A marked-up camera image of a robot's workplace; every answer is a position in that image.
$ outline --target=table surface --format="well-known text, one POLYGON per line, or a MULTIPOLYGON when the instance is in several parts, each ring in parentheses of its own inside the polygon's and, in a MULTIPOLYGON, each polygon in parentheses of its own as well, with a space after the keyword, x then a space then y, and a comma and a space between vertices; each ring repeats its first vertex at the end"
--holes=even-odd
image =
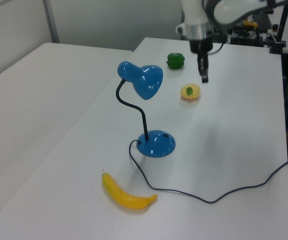
MULTIPOLYGON (((129 61, 161 66, 164 74, 150 100, 130 83, 120 91, 122 99, 143 108, 149 130, 175 138, 174 152, 161 158, 131 148, 153 186, 215 200, 262 183, 287 161, 279 55, 226 44, 209 56, 207 84, 187 41, 145 38, 129 61), (172 52, 184 54, 182 69, 167 67, 172 52), (188 83, 200 85, 198 100, 180 98, 188 83)), ((0 239, 288 240, 287 167, 266 185, 215 204, 150 189, 129 157, 129 143, 143 126, 138 111, 116 100, 120 80, 113 77, 0 211, 0 239), (130 194, 158 194, 157 201, 140 211, 120 207, 103 189, 103 172, 130 194)))
POLYGON ((131 53, 46 43, 0 74, 0 209, 131 53))

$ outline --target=lamp shade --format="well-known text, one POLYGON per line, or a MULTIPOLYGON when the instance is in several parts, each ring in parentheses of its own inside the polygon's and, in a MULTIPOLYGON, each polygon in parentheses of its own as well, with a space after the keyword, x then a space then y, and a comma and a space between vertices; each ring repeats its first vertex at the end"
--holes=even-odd
POLYGON ((159 66, 138 67, 129 61, 123 61, 117 68, 118 75, 133 84, 137 94, 144 100, 152 98, 163 81, 163 70, 159 66))

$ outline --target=white wall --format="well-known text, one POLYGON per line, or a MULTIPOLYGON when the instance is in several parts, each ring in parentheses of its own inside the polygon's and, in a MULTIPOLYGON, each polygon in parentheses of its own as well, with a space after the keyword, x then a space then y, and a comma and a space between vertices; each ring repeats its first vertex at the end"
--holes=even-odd
POLYGON ((11 0, 0 5, 0 73, 49 42, 43 0, 11 0))
POLYGON ((134 50, 144 37, 180 39, 181 0, 46 0, 61 44, 134 50))

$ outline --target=black power cord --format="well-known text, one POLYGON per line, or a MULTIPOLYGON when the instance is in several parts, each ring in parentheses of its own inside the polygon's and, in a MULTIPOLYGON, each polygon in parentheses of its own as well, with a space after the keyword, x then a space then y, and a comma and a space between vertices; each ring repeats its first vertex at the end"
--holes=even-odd
POLYGON ((138 141, 138 140, 133 140, 130 144, 129 144, 129 148, 128 148, 128 153, 129 153, 129 156, 130 158, 133 160, 133 162, 135 163, 135 165, 137 166, 137 168, 139 169, 139 171, 142 173, 147 185, 151 188, 151 189, 154 189, 154 190, 157 190, 157 191, 169 191, 169 192, 177 192, 177 193, 180 193, 180 194, 184 194, 184 195, 188 195, 190 197, 193 197, 193 198, 196 198, 198 200, 201 200, 203 201, 204 203, 207 203, 207 204, 214 204, 216 202, 218 202, 219 200, 221 200, 222 198, 224 198, 225 196, 229 195, 229 194, 232 194, 234 192, 237 192, 237 191, 240 191, 240 190, 243 190, 243 189, 254 189, 254 188, 258 188, 258 187, 261 187, 263 185, 265 185, 272 177, 274 174, 276 174, 281 168, 283 168, 285 165, 288 164, 288 161, 285 162, 284 164, 282 164, 279 168, 277 168, 274 172, 271 173, 271 175, 269 175, 269 177, 266 179, 265 182, 261 183, 261 184, 258 184, 258 185, 252 185, 252 186, 243 186, 243 187, 239 187, 239 188, 236 188, 236 189, 233 189, 231 191, 228 191, 227 193, 223 194, 222 196, 220 196, 219 198, 217 198, 216 200, 214 201, 208 201, 208 200, 205 200, 201 197, 198 197, 196 195, 193 195, 193 194, 190 194, 190 193, 187 193, 187 192, 184 192, 184 191, 179 191, 179 190, 175 190, 175 189, 167 189, 167 188, 157 188, 157 187, 153 187, 147 177, 145 176, 143 170, 141 169, 140 165, 135 161, 134 157, 132 156, 131 154, 131 147, 132 147, 132 144, 134 142, 138 142, 138 144, 141 144, 141 141, 138 141))

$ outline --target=lamp gooseneck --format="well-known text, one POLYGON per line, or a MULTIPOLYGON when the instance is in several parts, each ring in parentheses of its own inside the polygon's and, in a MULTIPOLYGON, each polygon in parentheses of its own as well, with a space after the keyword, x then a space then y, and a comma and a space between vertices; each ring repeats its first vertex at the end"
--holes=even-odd
POLYGON ((121 87, 123 86, 123 84, 124 84, 125 82, 126 82, 125 79, 122 79, 122 80, 120 81, 120 83, 119 83, 119 85, 118 85, 118 87, 117 87, 117 89, 116 89, 116 98, 117 98, 117 100, 118 100, 121 104, 124 104, 124 105, 126 105, 126 106, 128 106, 128 107, 131 107, 131 108, 134 108, 134 109, 137 109, 137 110, 140 111, 140 113, 142 114, 145 140, 148 141, 148 140, 149 140, 149 134, 148 134, 148 127, 147 127, 147 124, 146 124, 146 117, 145 117, 144 111, 143 111, 140 107, 138 107, 138 106, 136 106, 136 105, 133 105, 133 104, 130 104, 130 103, 122 100, 121 97, 120 97, 120 89, 121 89, 121 87))

